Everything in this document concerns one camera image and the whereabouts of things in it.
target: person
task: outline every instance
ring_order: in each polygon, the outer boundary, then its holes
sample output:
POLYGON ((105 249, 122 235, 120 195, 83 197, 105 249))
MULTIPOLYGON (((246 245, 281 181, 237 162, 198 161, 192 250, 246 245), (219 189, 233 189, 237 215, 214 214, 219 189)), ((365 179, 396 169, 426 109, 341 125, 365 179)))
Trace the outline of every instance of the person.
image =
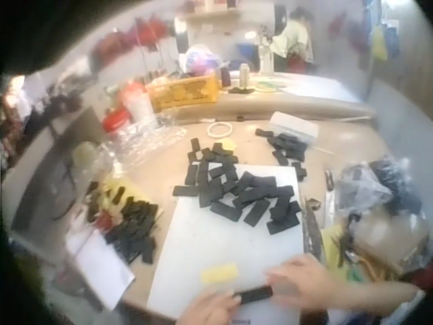
POLYGON ((305 60, 311 50, 309 31, 313 17, 303 7, 298 7, 289 18, 283 32, 274 36, 271 44, 274 71, 304 73, 305 60))
MULTIPOLYGON (((402 304, 412 301, 419 303, 424 297, 423 292, 412 284, 360 284, 339 280, 310 254, 294 257, 267 272, 268 285, 273 287, 283 282, 294 284, 298 292, 284 295, 274 293, 272 301, 307 310, 346 309, 375 316, 390 316, 402 304)), ((202 293, 185 310, 176 325, 227 325, 240 303, 241 298, 233 295, 233 292, 202 293)), ((400 323, 393 320, 389 324, 400 323)))

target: pile of black pieces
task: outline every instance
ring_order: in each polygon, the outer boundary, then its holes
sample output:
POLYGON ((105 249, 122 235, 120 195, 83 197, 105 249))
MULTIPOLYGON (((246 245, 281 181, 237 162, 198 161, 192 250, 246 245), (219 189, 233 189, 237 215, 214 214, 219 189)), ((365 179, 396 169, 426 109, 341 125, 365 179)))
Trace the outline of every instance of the pile of black pieces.
MULTIPOLYGON (((113 203, 120 202, 123 192, 124 188, 119 188, 113 203)), ((150 232, 155 224, 157 211, 157 204, 150 204, 144 200, 134 201, 134 197, 129 196, 120 211, 123 215, 122 223, 114 226, 105 235, 107 243, 113 244, 116 252, 128 264, 139 255, 144 263, 153 264, 156 243, 150 232)))
POLYGON ((271 235, 299 224, 296 214, 300 207, 296 201, 290 202, 293 195, 293 187, 277 187, 275 177, 257 177, 246 171, 238 179, 232 162, 224 162, 221 166, 209 170, 207 160, 188 166, 185 186, 175 186, 173 190, 173 196, 198 196, 200 208, 210 207, 213 213, 233 222, 240 220, 244 208, 254 204, 244 219, 244 222, 252 227, 257 225, 271 205, 269 199, 276 198, 277 203, 271 209, 272 220, 267 223, 271 235), (232 207, 221 202, 226 195, 235 196, 232 207))
MULTIPOLYGON (((262 129, 256 129, 256 135, 266 137, 268 143, 275 148, 272 155, 278 160, 280 166, 289 166, 288 158, 299 160, 302 163, 305 161, 307 145, 301 142, 297 137, 284 133, 275 137, 272 131, 263 131, 262 129)), ((300 162, 293 162, 292 167, 296 168, 298 181, 303 181, 307 174, 306 169, 302 168, 300 162)))
POLYGON ((198 161, 207 161, 208 163, 231 163, 231 164, 237 164, 239 163, 239 159, 237 156, 233 155, 233 151, 231 150, 224 150, 223 144, 220 142, 216 142, 214 146, 212 147, 212 150, 210 148, 200 148, 200 143, 197 138, 191 139, 191 147, 192 151, 188 152, 188 160, 189 163, 192 165, 195 162, 198 161), (198 152, 202 152, 202 158, 199 159, 197 157, 198 152))

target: finger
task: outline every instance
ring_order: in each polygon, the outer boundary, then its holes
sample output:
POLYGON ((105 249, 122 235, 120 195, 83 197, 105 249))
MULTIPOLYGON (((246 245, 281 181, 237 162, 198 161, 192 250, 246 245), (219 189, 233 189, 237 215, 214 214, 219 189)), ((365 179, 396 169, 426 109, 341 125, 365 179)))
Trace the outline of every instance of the finger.
POLYGON ((303 274, 303 270, 301 270, 298 266, 295 265, 274 267, 267 271, 267 276, 280 277, 291 282, 297 282, 303 274))
POLYGON ((213 298, 213 296, 216 295, 215 289, 209 288, 202 293, 200 293, 191 303, 191 308, 201 306, 203 303, 205 303, 208 299, 213 298))
POLYGON ((314 259, 312 254, 299 254, 284 262, 283 265, 303 266, 310 264, 314 259))
POLYGON ((208 317, 207 325, 228 325, 230 323, 231 316, 225 309, 218 308, 214 310, 208 317))
POLYGON ((242 298, 239 295, 236 296, 231 296, 227 299, 225 299, 224 301, 222 301, 221 303, 221 307, 224 307, 228 310, 239 307, 239 305, 241 304, 242 298))
POLYGON ((230 290, 225 293, 215 295, 211 300, 209 300, 206 310, 211 312, 213 309, 224 306, 229 300, 233 299, 234 294, 235 292, 230 290))
POLYGON ((272 284, 287 280, 285 276, 276 276, 275 274, 266 275, 266 285, 270 286, 272 284))

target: plastic bag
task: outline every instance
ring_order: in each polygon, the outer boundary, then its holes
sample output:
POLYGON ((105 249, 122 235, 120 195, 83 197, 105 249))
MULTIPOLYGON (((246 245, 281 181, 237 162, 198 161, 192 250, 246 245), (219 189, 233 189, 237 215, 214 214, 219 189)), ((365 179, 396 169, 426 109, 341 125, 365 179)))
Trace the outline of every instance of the plastic bag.
POLYGON ((389 156, 370 163, 379 182, 392 192, 385 207, 391 215, 409 211, 421 215, 422 201, 407 174, 407 160, 395 161, 389 156))
POLYGON ((336 210, 344 215, 364 213, 391 199, 392 192, 379 183, 367 163, 343 169, 336 183, 336 210))

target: clear plastic bag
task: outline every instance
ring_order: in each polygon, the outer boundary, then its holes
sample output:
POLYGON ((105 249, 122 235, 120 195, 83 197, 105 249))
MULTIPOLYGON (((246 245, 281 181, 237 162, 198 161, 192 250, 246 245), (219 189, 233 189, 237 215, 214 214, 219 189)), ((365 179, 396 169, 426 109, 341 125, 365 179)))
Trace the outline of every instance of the clear plastic bag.
POLYGON ((391 199, 392 192, 378 181, 367 163, 346 167, 336 183, 336 210, 343 215, 361 214, 391 199))
POLYGON ((90 180, 106 173, 120 177, 175 144, 186 134, 186 130, 177 124, 176 113, 176 110, 170 110, 150 114, 138 123, 111 133, 109 140, 94 149, 92 163, 80 167, 80 174, 90 180))
POLYGON ((370 163, 379 182, 392 192, 392 200, 386 204, 391 215, 402 211, 421 215, 422 201, 407 173, 407 165, 407 160, 396 161, 389 156, 370 163))

